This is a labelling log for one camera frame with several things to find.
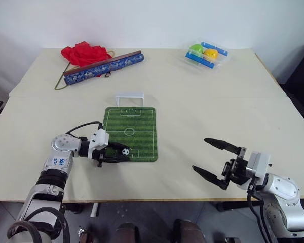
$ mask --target clear plastic box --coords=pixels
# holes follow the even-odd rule
[[[229,51],[217,44],[204,42],[204,41],[197,41],[192,43],[190,47],[193,44],[201,44],[203,46],[204,51],[208,48],[212,48],[217,50],[218,52],[217,58],[212,58],[210,56],[204,55],[198,51],[188,48],[188,51],[185,55],[186,60],[195,65],[200,65],[208,68],[216,68],[218,66],[221,66],[229,58]]]

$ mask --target soccer ball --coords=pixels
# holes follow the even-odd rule
[[[130,151],[127,148],[124,148],[122,153],[123,153],[123,155],[129,155]]]

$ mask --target blue foam bar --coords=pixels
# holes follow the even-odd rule
[[[190,58],[190,59],[192,59],[192,60],[194,60],[194,61],[196,61],[196,62],[198,62],[200,64],[203,64],[203,65],[205,65],[205,66],[207,66],[209,68],[213,68],[214,67],[214,63],[209,62],[209,61],[205,60],[204,58],[200,58],[200,57],[198,57],[198,56],[196,56],[196,55],[194,55],[192,53],[187,52],[186,57],[188,57],[188,58]]]
[[[211,45],[211,44],[209,44],[209,43],[207,43],[207,42],[202,42],[201,44],[202,44],[202,46],[205,47],[205,48],[213,48],[213,49],[216,49],[216,50],[218,51],[218,53],[220,53],[220,54],[222,54],[222,55],[224,55],[224,56],[227,56],[227,55],[228,55],[228,52],[227,52],[226,50],[223,50],[223,49],[221,49],[221,48],[218,48],[218,47],[216,47],[216,46],[213,46],[213,45]]]
[[[120,60],[102,64],[100,66],[92,67],[77,73],[64,76],[64,81],[67,85],[73,85],[75,83],[84,81],[86,79],[96,77],[105,73],[116,71],[118,69],[130,66],[132,64],[143,61],[144,56],[142,53],[136,54],[130,57],[122,58]]]

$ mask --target red cloth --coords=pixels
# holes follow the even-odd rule
[[[77,43],[75,47],[65,47],[61,54],[72,65],[80,67],[111,58],[105,47],[90,46],[88,42]]]

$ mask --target table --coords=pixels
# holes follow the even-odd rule
[[[105,108],[116,105],[114,93],[131,88],[144,91],[144,105],[156,109],[158,160],[97,168],[93,161],[75,158],[65,202],[245,199],[236,185],[222,191],[192,170],[197,165],[220,175],[234,157],[206,144],[205,137],[247,147],[247,159],[253,150],[270,153],[269,171],[293,178],[304,198],[304,120],[252,51],[231,50],[231,61],[215,72],[191,72],[196,68],[181,63],[180,51],[143,49],[142,65],[54,91],[55,76],[67,63],[58,59],[56,49],[44,49],[0,115],[0,200],[24,201],[50,154],[52,138],[102,120]],[[44,72],[45,62],[51,72]],[[136,104],[126,100],[123,105]],[[90,136],[94,129],[77,134]]]

